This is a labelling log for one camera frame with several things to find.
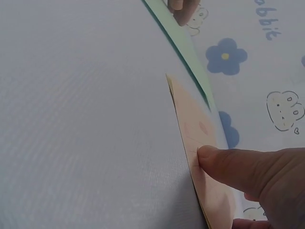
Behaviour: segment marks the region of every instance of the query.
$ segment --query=fingernail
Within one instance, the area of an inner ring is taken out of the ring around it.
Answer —
[[[199,158],[207,158],[216,150],[218,150],[218,148],[214,146],[202,146],[201,148],[197,148],[197,155]]]
[[[182,10],[182,7],[183,7],[183,0],[175,0],[175,1],[172,1],[171,7],[172,7],[174,10]]]

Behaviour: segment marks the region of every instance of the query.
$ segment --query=flower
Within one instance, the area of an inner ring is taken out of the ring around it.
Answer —
[[[302,57],[301,62],[302,62],[302,65],[305,67],[305,56]]]
[[[211,46],[205,52],[209,63],[207,69],[211,73],[236,75],[239,73],[239,64],[246,61],[248,54],[243,49],[238,49],[236,42],[225,38],[217,46]]]
[[[230,115],[227,112],[220,111],[219,117],[223,125],[224,134],[229,149],[235,148],[239,143],[239,133],[234,127],[232,127],[232,120]]]

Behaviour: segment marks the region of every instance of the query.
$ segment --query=paper sheet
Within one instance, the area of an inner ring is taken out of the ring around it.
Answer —
[[[210,229],[231,229],[235,200],[230,187],[208,176],[200,167],[197,148],[216,146],[215,129],[196,101],[170,76],[166,76],[197,196]]]
[[[179,52],[180,58],[185,62],[185,67],[189,68],[195,80],[202,88],[203,92],[201,93],[204,93],[207,97],[209,106],[215,106],[207,74],[198,60],[193,44],[185,33],[184,28],[177,24],[162,0],[143,1],[167,33],[168,39],[173,43],[173,47]]]

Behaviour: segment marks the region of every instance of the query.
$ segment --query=cartoon face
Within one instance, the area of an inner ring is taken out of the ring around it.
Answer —
[[[266,220],[265,211],[261,206],[258,208],[247,208],[244,210],[244,217],[250,220]]]
[[[271,92],[267,96],[269,116],[279,131],[289,130],[295,121],[304,117],[305,109],[298,99],[298,95],[292,91]]]
[[[202,25],[204,19],[209,15],[209,12],[202,8],[200,5],[197,7],[190,21],[186,24],[191,36],[199,34],[199,28]]]

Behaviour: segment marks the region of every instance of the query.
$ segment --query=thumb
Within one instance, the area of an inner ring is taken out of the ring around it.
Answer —
[[[199,165],[215,180],[259,198],[277,173],[270,169],[280,154],[250,150],[220,150],[213,146],[198,149]]]

